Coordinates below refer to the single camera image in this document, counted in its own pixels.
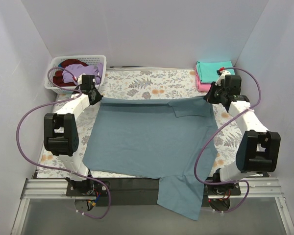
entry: teal towel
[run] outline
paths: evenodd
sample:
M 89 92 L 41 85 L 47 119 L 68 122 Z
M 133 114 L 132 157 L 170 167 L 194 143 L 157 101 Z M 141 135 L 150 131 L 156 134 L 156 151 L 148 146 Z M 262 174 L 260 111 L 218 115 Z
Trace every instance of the teal towel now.
M 198 220 L 204 185 L 194 164 L 216 129 L 212 105 L 203 97 L 103 98 L 83 162 L 90 170 L 160 179 L 157 203 Z M 207 178 L 216 155 L 211 142 L 199 159 L 200 179 Z
M 233 67 L 231 61 L 225 62 L 213 62 L 213 63 L 205 63 L 197 61 L 197 72 L 200 78 L 201 83 L 212 83 L 216 82 L 219 78 L 217 75 L 217 70 L 222 67 Z M 231 74 L 234 74 L 234 70 L 228 70 Z

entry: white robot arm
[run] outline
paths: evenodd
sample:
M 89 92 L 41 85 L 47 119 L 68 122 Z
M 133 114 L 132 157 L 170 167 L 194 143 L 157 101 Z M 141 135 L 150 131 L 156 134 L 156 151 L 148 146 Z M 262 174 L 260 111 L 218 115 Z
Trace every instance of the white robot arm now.
M 76 120 L 90 105 L 98 103 L 102 95 L 95 88 L 93 75 L 81 75 L 78 84 L 82 95 L 73 94 L 76 99 L 66 103 L 56 113 L 46 114 L 44 117 L 44 145 L 45 149 L 60 159 L 65 168 L 84 176 L 90 176 L 89 169 L 84 165 L 76 150 L 78 148 L 78 132 Z M 87 193 L 92 188 L 93 181 L 72 174 L 66 179 L 81 193 Z
M 213 104 L 221 103 L 233 117 L 249 109 L 248 98 L 241 95 L 241 77 L 226 70 L 217 72 L 220 77 L 212 83 L 204 99 Z M 236 123 L 243 134 L 236 160 L 218 169 L 214 182 L 238 181 L 256 173 L 273 172 L 276 168 L 280 135 L 270 132 L 250 109 L 238 117 Z

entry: white laundry basket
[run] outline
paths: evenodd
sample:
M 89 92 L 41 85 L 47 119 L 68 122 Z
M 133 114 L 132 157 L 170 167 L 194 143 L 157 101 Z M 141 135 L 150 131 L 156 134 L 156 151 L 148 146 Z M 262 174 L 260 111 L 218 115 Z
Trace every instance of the white laundry basket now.
M 50 63 L 50 66 L 48 67 L 48 70 L 46 72 L 46 76 L 45 76 L 45 88 L 46 89 L 49 89 L 49 90 L 53 90 L 54 92 L 58 93 L 58 94 L 71 94 L 72 92 L 69 92 L 69 91 L 65 91 L 65 90 L 62 90 L 60 88 L 57 88 L 55 86 L 53 86 L 48 78 L 47 78 L 47 73 L 48 71 L 53 68 L 53 67 L 57 67 L 59 66 L 59 64 L 67 59 L 77 59 L 77 60 L 80 60 L 82 62 L 85 62 L 86 64 L 88 65 L 94 65 L 95 67 L 97 66 L 97 64 L 99 62 L 101 62 L 103 64 L 103 72 L 102 72 L 102 77 L 101 77 L 101 84 L 103 84 L 104 82 L 104 77 L 105 77 L 105 74 L 106 74 L 106 68 L 107 68 L 107 59 L 104 55 L 74 55 L 74 56 L 58 56 L 58 57 L 55 57 L 51 63 Z M 53 70 L 51 73 L 50 73 L 50 76 L 51 76 L 51 80 L 53 79 L 53 76 L 55 74 L 57 70 Z M 66 89 L 74 89 L 76 86 L 74 87 L 64 87 Z

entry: patterned table surface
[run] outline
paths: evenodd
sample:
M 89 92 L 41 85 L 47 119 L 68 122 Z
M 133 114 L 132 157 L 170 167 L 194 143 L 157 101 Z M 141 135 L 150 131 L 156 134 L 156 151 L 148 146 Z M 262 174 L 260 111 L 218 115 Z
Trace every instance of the patterned table surface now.
M 109 71 L 106 73 L 105 82 L 101 84 L 99 91 L 102 95 L 117 99 L 176 99 L 187 98 L 206 93 L 200 93 L 195 87 L 194 70 L 124 70 Z M 70 95 L 59 95 L 58 100 L 69 98 Z M 59 110 L 64 104 L 57 104 L 53 111 Z M 77 119 L 79 134 L 78 153 L 83 156 L 87 142 L 94 126 L 100 104 L 88 107 Z M 213 105 L 218 127 L 231 119 L 222 105 Z M 210 176 L 220 167 L 224 167 L 235 161 L 237 148 L 242 138 L 241 131 L 235 122 L 225 127 L 214 138 L 214 144 L 218 151 Z M 64 168 L 64 165 L 51 152 L 42 150 L 40 163 L 48 166 Z M 37 178 L 65 178 L 67 172 L 37 168 Z M 105 177 L 133 177 L 129 175 L 92 171 L 95 178 Z

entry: purple cloth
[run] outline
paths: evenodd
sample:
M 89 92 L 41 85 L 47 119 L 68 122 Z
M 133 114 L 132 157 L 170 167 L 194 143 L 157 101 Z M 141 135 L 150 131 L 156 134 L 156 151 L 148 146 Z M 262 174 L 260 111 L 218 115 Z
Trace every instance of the purple cloth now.
M 97 64 L 97 67 L 98 68 L 95 68 L 93 65 L 90 65 L 90 66 L 69 65 L 69 66 L 66 66 L 65 69 L 67 69 L 68 71 L 73 73 L 76 78 L 81 76 L 83 73 L 87 74 L 87 75 L 99 76 L 99 77 L 96 77 L 96 79 L 95 79 L 95 84 L 97 85 L 97 84 L 101 83 L 101 78 L 102 78 L 102 73 L 103 73 L 103 64 L 99 62 Z M 68 72 L 63 71 L 62 76 L 63 76 L 64 83 L 74 82 L 76 85 L 78 85 L 73 80 L 72 75 L 69 74 Z

